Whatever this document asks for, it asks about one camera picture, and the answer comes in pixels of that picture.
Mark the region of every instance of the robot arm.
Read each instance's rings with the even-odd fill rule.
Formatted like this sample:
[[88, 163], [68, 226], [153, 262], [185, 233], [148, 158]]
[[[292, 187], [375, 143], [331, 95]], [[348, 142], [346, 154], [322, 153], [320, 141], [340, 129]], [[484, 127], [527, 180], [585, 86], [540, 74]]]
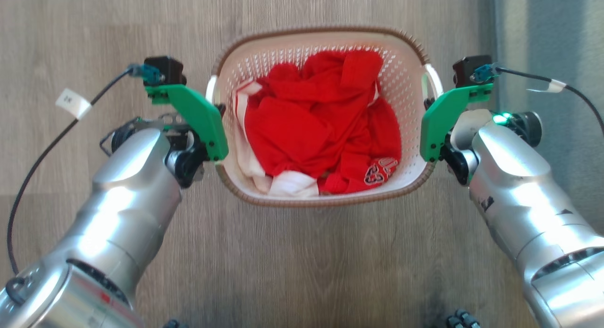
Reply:
[[104, 149], [110, 158], [74, 223], [0, 291], [3, 328], [144, 326], [134, 311], [136, 285], [160, 249], [181, 190], [203, 174], [204, 161], [228, 152], [220, 109], [185, 87], [182, 64], [169, 57], [145, 64], [152, 66], [137, 66], [133, 75], [143, 77], [153, 103], [173, 104], [188, 122], [135, 118], [101, 141], [103, 148], [111, 137]]
[[[468, 78], [464, 70], [456, 74]], [[470, 93], [489, 89], [465, 88]], [[492, 238], [514, 263], [537, 323], [543, 328], [604, 327], [604, 238], [582, 218], [554, 182], [550, 165], [533, 149], [541, 134], [535, 113], [473, 110], [457, 118], [436, 149], [460, 184], [469, 187]]]
[[93, 177], [62, 240], [0, 292], [2, 326], [142, 327], [136, 285], [181, 201], [167, 162], [183, 153], [155, 128], [125, 141]]

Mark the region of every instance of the white fabric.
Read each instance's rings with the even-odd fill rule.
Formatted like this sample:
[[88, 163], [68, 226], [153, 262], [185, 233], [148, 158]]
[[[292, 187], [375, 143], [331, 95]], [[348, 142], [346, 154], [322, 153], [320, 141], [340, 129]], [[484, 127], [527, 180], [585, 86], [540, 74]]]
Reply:
[[317, 180], [297, 171], [283, 171], [272, 180], [269, 195], [278, 197], [312, 197], [319, 195]]
[[241, 172], [251, 178], [256, 188], [264, 194], [298, 198], [319, 195], [316, 179], [296, 171], [283, 171], [273, 179], [266, 175], [256, 158], [245, 132], [245, 113], [248, 109], [250, 95], [258, 93], [261, 89], [262, 86], [259, 83], [248, 79], [233, 91], [233, 110], [239, 125], [235, 130], [235, 147], [237, 148], [237, 163]]
[[379, 89], [378, 89], [378, 84], [375, 83], [374, 91], [373, 91], [373, 100], [371, 102], [369, 102], [369, 104], [367, 104], [367, 107], [375, 104], [378, 99], [379, 99]]

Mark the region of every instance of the cable label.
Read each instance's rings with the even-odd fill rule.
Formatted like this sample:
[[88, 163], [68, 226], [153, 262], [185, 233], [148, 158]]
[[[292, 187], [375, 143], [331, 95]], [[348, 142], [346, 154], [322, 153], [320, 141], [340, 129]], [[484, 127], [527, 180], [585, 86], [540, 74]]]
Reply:
[[92, 109], [91, 104], [84, 97], [70, 89], [63, 90], [55, 105], [71, 113], [78, 120]]
[[559, 93], [561, 92], [564, 88], [566, 87], [566, 83], [563, 83], [561, 81], [557, 81], [556, 79], [552, 79], [552, 81], [550, 81], [550, 85], [547, 87], [546, 90], [533, 90], [533, 89], [527, 89], [527, 91], [531, 91], [531, 92], [548, 92], [548, 93]]

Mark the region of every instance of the wood grain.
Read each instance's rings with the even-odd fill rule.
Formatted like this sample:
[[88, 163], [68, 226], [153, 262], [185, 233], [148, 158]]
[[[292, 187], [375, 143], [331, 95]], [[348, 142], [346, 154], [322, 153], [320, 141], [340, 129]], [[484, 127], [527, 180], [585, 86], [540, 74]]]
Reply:
[[[495, 50], [492, 0], [0, 0], [0, 227], [36, 156], [71, 121], [63, 88], [93, 96], [127, 64], [168, 53], [201, 91], [222, 46], [289, 25], [364, 23], [408, 31], [446, 88], [451, 64]], [[135, 115], [155, 117], [125, 80], [48, 156], [15, 222], [21, 266], [58, 241], [105, 161], [97, 142]], [[207, 169], [185, 192], [138, 287], [149, 327], [429, 327], [457, 307], [486, 328], [534, 327], [512, 265], [443, 166], [420, 190], [328, 209], [243, 203]], [[9, 277], [0, 249], [0, 279]]]

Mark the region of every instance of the white plastic basket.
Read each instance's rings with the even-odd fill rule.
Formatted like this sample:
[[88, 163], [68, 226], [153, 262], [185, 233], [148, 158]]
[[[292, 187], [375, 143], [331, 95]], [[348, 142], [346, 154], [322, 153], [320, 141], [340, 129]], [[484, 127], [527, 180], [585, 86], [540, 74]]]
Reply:
[[[379, 75], [382, 95], [391, 104], [399, 122], [402, 158], [395, 174], [377, 188], [360, 193], [319, 195], [305, 199], [262, 194], [244, 177], [235, 158], [237, 128], [231, 109], [231, 92], [242, 81], [267, 75], [278, 63], [302, 67], [306, 59], [322, 50], [367, 49], [379, 52], [384, 66]], [[313, 27], [246, 36], [235, 41], [216, 61], [206, 97], [224, 104], [223, 118], [229, 155], [216, 164], [220, 178], [235, 195], [264, 206], [331, 206], [371, 202], [416, 190], [434, 168], [419, 155], [424, 99], [442, 94], [442, 85], [421, 46], [409, 35], [380, 27]]]

